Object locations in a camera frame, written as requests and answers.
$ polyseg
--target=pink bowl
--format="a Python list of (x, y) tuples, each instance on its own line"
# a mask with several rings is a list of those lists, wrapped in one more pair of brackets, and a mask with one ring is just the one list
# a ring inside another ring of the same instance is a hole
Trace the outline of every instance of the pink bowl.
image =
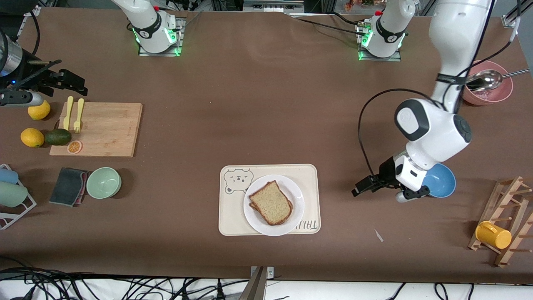
[[(496, 70), (502, 75), (508, 73), (507, 70), (499, 64), (492, 61), (484, 61), (470, 69), (468, 75), (472, 75), (483, 70)], [(499, 87), (490, 91), (479, 91), (473, 93), (466, 86), (463, 89), (463, 99), (465, 101), (474, 105), (489, 105), (501, 102), (509, 98), (509, 96), (513, 92), (513, 80), (512, 78), (506, 78), (503, 80), (502, 84)]]

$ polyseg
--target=tabletop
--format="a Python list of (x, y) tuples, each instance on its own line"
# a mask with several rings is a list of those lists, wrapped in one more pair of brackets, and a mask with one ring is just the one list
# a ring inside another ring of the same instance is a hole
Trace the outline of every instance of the tabletop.
[[(350, 29), (333, 17), (312, 19)], [(67, 97), (78, 95), (56, 90), (46, 121), (24, 108), (0, 109), (1, 162), (38, 203), (0, 233), (0, 254), (66, 272), (242, 278), (250, 266), (273, 265), (284, 279), (532, 282), (531, 254), (515, 254), (500, 269), (493, 252), (467, 249), (495, 181), (533, 175), (531, 76), (514, 77), (503, 103), (463, 105), (473, 140), (445, 162), (457, 177), (449, 198), (398, 203), (396, 191), (350, 193), (369, 175), (357, 142), (365, 101), (390, 88), (433, 90), (440, 59), (430, 20), (413, 18), (402, 62), (375, 62), (358, 60), (352, 34), (282, 13), (203, 12), (187, 25), (182, 55), (157, 58), (137, 56), (120, 10), (44, 8), (37, 56), (61, 59), (54, 70), (85, 78), (88, 101), (140, 102), (143, 114), (133, 158), (63, 157), (28, 148), (19, 136), (27, 127), (52, 129)], [(510, 34), (492, 20), (479, 57)], [(34, 39), (29, 21), (20, 42), (32, 49)], [(493, 61), (508, 71), (527, 67), (517, 42)], [(362, 137), (375, 169), (406, 143), (393, 113), (409, 97), (385, 94), (365, 112)], [(318, 233), (219, 233), (224, 166), (291, 163), (318, 170)], [(114, 198), (86, 195), (78, 208), (48, 203), (61, 167), (104, 166), (123, 178)]]

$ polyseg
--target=yellow mug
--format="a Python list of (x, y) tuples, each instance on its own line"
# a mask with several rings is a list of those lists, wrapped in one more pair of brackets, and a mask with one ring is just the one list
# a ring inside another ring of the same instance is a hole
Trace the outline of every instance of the yellow mug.
[(483, 221), (475, 229), (475, 238), (498, 249), (504, 249), (511, 244), (511, 233), (489, 221)]

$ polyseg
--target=bread crust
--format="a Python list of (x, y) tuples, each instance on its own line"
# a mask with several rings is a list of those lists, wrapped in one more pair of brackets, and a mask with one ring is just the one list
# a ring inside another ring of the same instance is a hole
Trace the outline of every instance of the bread crust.
[[(284, 219), (282, 219), (281, 221), (277, 222), (277, 223), (271, 223), (267, 220), (267, 218), (265, 217), (265, 215), (260, 211), (260, 209), (254, 204), (254, 201), (252, 200), (252, 196), (254, 196), (255, 194), (257, 194), (258, 192), (264, 190), (266, 187), (268, 187), (270, 184), (272, 183), (276, 183), (276, 187), (278, 188), (279, 192), (283, 195), (283, 197), (285, 197), (285, 200), (287, 201), (287, 203), (289, 204), (289, 214), (287, 215), (287, 217), (285, 217)], [(257, 190), (257, 192), (253, 193), (252, 195), (249, 196), (250, 197), (250, 201), (251, 203), (249, 204), (251, 208), (253, 208), (255, 211), (257, 211), (261, 217), (263, 217), (263, 219), (268, 223), (268, 225), (271, 225), (271, 226), (276, 226), (276, 225), (281, 225), (283, 223), (285, 223), (285, 221), (290, 217), (290, 215), (293, 213), (293, 204), (292, 202), (287, 198), (287, 196), (281, 191), (281, 189), (279, 188), (279, 185), (278, 183), (274, 180), (274, 181), (269, 181), (267, 182), (262, 188), (260, 188), (259, 190)]]

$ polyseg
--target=dark gray towel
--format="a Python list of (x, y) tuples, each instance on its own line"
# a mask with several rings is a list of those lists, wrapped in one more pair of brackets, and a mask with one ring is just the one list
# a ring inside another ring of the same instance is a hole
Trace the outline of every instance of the dark gray towel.
[(61, 168), (58, 181), (55, 183), (54, 191), (50, 197), (50, 203), (72, 207), (79, 198), (79, 204), (85, 191), (88, 176), (89, 171)]

